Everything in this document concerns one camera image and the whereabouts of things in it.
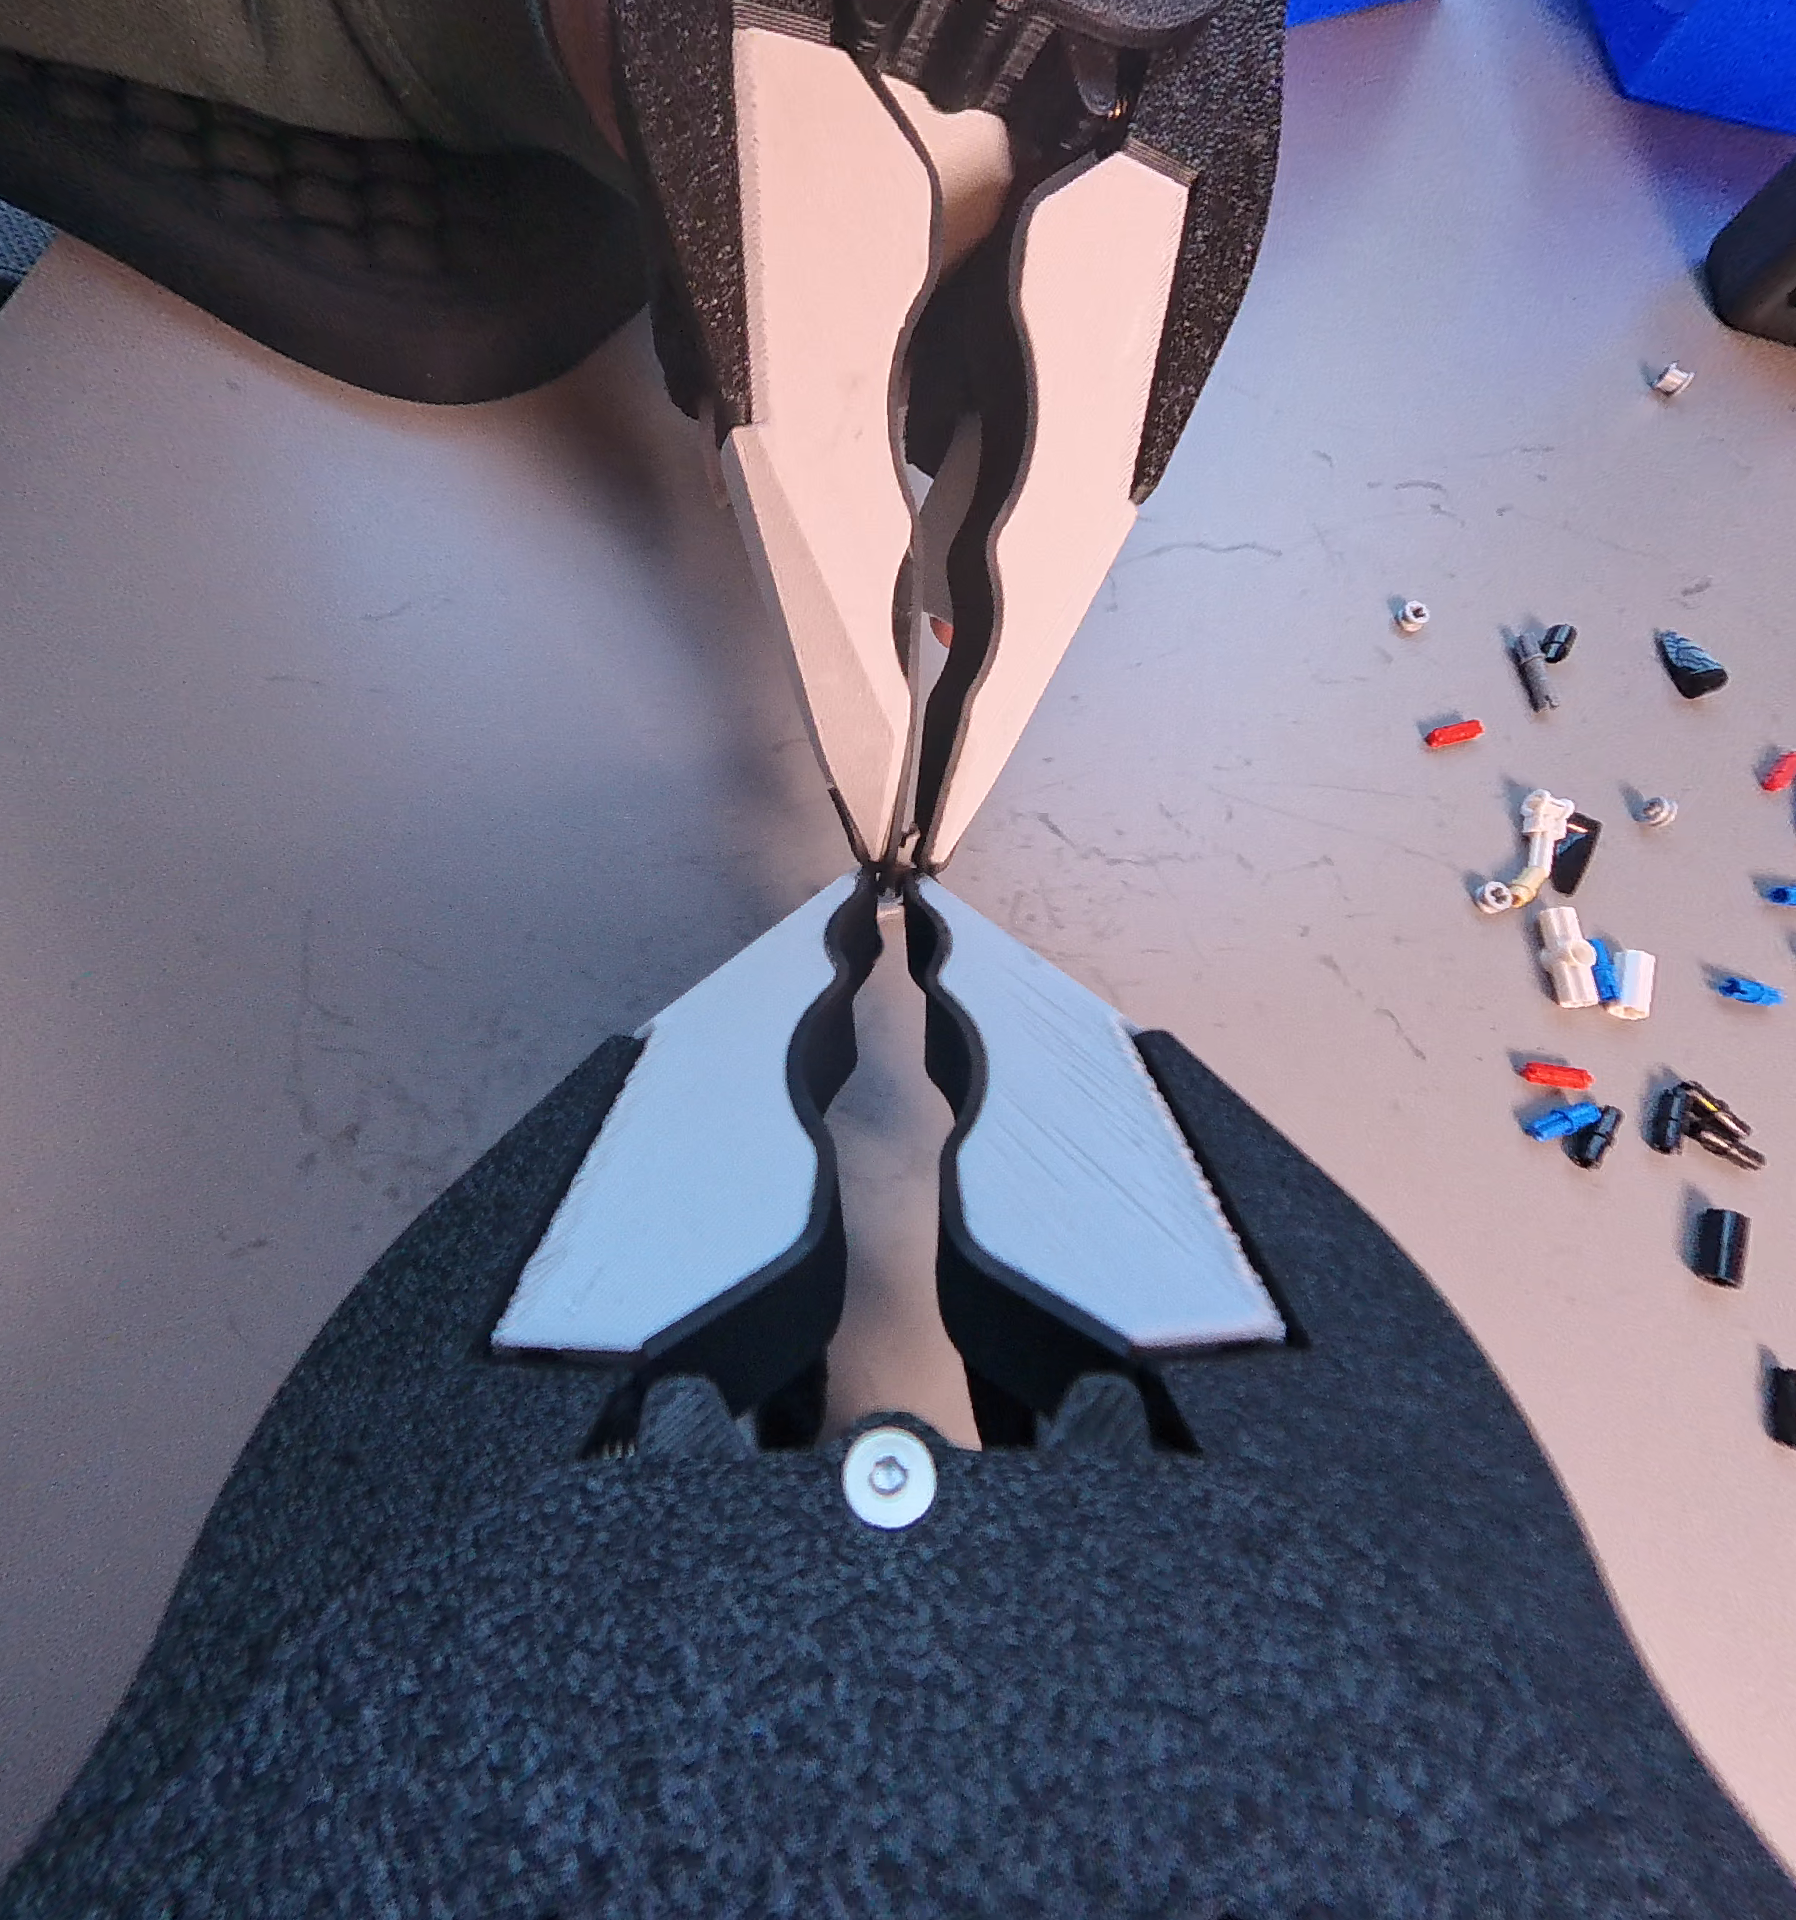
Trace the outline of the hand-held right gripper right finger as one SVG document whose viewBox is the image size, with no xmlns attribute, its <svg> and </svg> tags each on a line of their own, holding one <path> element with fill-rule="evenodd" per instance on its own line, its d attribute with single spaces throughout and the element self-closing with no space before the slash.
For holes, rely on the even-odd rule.
<svg viewBox="0 0 1796 1920">
<path fill-rule="evenodd" d="M 943 1321 L 971 1366 L 1154 1366 L 1287 1324 L 1135 1025 L 922 878 L 907 893 L 943 1146 Z"/>
</svg>

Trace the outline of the person's left forearm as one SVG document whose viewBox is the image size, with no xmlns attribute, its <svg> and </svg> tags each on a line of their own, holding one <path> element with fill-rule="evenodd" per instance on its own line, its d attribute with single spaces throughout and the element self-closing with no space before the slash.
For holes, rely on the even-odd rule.
<svg viewBox="0 0 1796 1920">
<path fill-rule="evenodd" d="M 322 131 L 622 156 L 603 2 L 0 2 L 0 52 Z"/>
</svg>

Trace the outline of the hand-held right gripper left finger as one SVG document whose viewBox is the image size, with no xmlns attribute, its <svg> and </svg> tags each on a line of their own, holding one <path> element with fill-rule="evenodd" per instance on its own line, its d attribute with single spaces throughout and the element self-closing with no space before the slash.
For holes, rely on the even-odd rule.
<svg viewBox="0 0 1796 1920">
<path fill-rule="evenodd" d="M 834 983 L 834 878 L 641 1029 L 641 1059 L 494 1324 L 494 1353 L 660 1360 L 792 1249 L 821 1146 L 796 1023 Z"/>
</svg>

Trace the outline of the grey desk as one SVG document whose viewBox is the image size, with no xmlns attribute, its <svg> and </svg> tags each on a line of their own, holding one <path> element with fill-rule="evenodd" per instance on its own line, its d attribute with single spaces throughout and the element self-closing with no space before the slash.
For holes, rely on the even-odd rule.
<svg viewBox="0 0 1796 1920">
<path fill-rule="evenodd" d="M 1247 310 L 953 867 L 1426 1272 L 1374 1192 L 1409 1142 L 1374 971 L 1335 954 L 1381 834 L 1314 683 L 1348 505 L 1318 468 L 1412 378 L 1510 394 L 1548 340 L 1690 326 L 1796 376 L 1696 278 L 1787 151 L 1621 97 L 1578 2 L 1293 31 Z M 643 326 L 429 412 L 47 250 L 0 314 L 0 1874 L 338 1295 L 598 1037 L 839 867 Z M 1796 1867 L 1796 1508 L 1556 1468 Z"/>
</svg>

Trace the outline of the blue plastic bin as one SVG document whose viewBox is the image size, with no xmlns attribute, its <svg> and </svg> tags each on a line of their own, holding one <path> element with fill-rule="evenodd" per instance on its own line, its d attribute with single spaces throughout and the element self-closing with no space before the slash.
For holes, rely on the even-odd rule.
<svg viewBox="0 0 1796 1920">
<path fill-rule="evenodd" d="M 1632 100 L 1796 131 L 1796 2 L 1587 2 Z"/>
</svg>

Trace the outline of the scattered small building pieces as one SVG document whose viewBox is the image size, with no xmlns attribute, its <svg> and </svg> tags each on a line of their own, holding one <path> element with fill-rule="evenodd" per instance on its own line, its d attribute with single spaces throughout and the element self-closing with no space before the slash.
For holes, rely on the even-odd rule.
<svg viewBox="0 0 1796 1920">
<path fill-rule="evenodd" d="M 1796 1508 L 1796 376 L 1649 329 L 1409 382 L 1318 700 L 1409 1142 L 1374 1192 L 1568 1474 Z"/>
</svg>

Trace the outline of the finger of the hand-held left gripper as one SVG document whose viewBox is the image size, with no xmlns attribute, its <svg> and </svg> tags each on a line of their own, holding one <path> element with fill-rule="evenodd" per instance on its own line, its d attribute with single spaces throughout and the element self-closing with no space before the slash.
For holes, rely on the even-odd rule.
<svg viewBox="0 0 1796 1920">
<path fill-rule="evenodd" d="M 723 468 L 851 842 L 880 856 L 911 744 L 889 378 L 918 304 L 918 148 L 849 52 L 766 23 L 734 31 L 734 105 L 749 424 Z"/>
<path fill-rule="evenodd" d="M 1043 181 L 1016 218 L 1003 366 L 949 553 L 953 659 L 926 703 L 918 860 L 957 850 L 1137 522 L 1183 210 L 1183 181 L 1114 151 Z"/>
</svg>

